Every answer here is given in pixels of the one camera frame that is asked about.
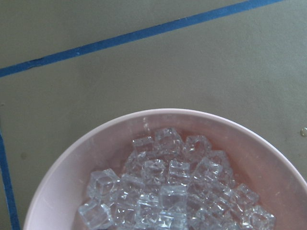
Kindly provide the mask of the pile of clear ice cubes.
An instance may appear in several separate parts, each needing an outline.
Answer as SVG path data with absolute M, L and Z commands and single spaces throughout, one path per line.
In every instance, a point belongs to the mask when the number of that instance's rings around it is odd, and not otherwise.
M 78 214 L 89 230 L 272 230 L 275 216 L 238 184 L 227 154 L 173 128 L 132 141 L 124 173 L 94 171 Z

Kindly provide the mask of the pink bowl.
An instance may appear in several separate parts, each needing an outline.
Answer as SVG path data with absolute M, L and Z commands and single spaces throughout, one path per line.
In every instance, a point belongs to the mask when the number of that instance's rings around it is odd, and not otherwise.
M 153 109 L 106 122 L 73 143 L 40 183 L 24 222 L 26 230 L 83 230 L 77 208 L 86 200 L 90 172 L 120 173 L 132 141 L 173 127 L 178 133 L 205 135 L 224 150 L 237 180 L 260 195 L 275 215 L 277 230 L 307 227 L 307 184 L 290 161 L 265 139 L 228 119 L 186 109 Z

